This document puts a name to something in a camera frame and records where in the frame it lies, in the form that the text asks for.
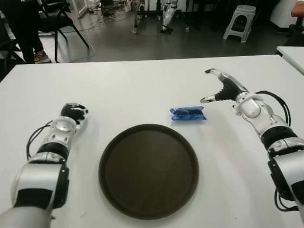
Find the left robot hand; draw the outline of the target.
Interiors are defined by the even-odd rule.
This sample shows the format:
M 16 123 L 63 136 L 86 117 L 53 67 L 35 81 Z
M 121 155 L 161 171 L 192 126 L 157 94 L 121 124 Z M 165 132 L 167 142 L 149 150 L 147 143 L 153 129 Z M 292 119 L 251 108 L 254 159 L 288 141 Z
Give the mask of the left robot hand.
M 61 110 L 61 116 L 69 117 L 73 119 L 77 125 L 80 121 L 85 119 L 85 115 L 88 114 L 88 109 L 79 103 L 67 103 Z

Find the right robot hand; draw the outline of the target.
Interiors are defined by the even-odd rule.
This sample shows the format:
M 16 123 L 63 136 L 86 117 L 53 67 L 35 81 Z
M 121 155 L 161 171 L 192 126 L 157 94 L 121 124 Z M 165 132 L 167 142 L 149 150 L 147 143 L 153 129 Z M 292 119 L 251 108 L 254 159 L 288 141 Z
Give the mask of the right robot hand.
M 201 98 L 201 103 L 210 103 L 223 100 L 237 101 L 241 96 L 249 94 L 249 91 L 239 81 L 220 69 L 210 68 L 205 70 L 205 73 L 215 75 L 223 84 L 223 88 L 214 95 Z

